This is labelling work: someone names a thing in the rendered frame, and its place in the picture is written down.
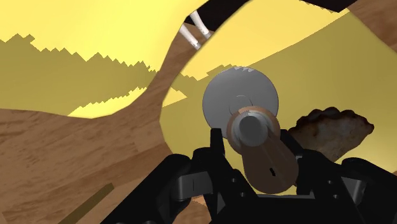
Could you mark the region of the brown bread slice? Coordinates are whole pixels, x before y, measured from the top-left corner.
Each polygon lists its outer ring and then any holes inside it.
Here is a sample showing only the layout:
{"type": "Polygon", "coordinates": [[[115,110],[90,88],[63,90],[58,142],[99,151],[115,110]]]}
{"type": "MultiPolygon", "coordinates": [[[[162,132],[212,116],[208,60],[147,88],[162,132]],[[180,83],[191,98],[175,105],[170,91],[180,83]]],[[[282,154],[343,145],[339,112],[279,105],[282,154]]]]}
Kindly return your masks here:
{"type": "Polygon", "coordinates": [[[351,109],[314,109],[296,121],[288,133],[302,148],[321,152],[332,162],[359,146],[375,126],[351,109]]]}

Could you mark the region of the pizza cutter with wooden handle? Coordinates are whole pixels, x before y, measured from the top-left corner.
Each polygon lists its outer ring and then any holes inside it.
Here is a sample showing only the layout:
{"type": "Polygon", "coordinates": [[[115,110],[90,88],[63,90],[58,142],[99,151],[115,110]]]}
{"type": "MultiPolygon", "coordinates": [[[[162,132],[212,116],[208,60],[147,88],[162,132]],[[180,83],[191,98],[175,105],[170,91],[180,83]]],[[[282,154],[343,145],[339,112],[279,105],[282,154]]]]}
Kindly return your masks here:
{"type": "Polygon", "coordinates": [[[281,141],[278,108],[271,80],[249,67],[231,67],[217,74],[202,99],[208,125],[221,129],[242,157],[249,184],[267,194],[286,191],[298,177],[296,157],[281,141]]]}

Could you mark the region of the brown wooden table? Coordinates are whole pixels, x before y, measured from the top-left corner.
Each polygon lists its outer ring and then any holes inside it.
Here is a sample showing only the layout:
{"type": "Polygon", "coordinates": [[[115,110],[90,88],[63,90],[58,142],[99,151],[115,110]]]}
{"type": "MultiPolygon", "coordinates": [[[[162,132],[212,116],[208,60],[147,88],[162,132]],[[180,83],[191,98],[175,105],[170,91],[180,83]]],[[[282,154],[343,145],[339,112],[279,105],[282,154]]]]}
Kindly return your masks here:
{"type": "Polygon", "coordinates": [[[0,0],[0,222],[99,224],[167,155],[209,144],[202,96],[252,67],[288,129],[313,109],[374,125],[349,157],[397,171],[397,0],[340,13],[249,0],[196,50],[178,30],[205,0],[0,0]]]}

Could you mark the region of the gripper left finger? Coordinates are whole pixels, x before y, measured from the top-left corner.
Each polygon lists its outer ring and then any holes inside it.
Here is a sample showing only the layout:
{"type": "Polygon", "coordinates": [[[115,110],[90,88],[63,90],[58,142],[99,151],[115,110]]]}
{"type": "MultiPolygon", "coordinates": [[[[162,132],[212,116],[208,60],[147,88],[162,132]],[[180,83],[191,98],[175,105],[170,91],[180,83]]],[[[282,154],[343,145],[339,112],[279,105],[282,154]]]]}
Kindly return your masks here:
{"type": "Polygon", "coordinates": [[[202,195],[209,224],[253,224],[258,196],[225,158],[220,129],[192,158],[171,154],[110,212],[101,224],[172,224],[193,197],[202,195]]]}

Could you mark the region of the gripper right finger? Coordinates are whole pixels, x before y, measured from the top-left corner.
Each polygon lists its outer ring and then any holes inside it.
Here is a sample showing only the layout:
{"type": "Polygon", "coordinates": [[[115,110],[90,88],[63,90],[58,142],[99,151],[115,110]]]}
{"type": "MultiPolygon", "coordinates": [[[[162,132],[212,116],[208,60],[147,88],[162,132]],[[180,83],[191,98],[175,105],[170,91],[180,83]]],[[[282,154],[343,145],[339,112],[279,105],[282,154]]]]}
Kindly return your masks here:
{"type": "Polygon", "coordinates": [[[393,224],[397,176],[362,158],[331,162],[302,148],[285,129],[281,141],[298,157],[297,194],[314,194],[316,224],[393,224]]]}

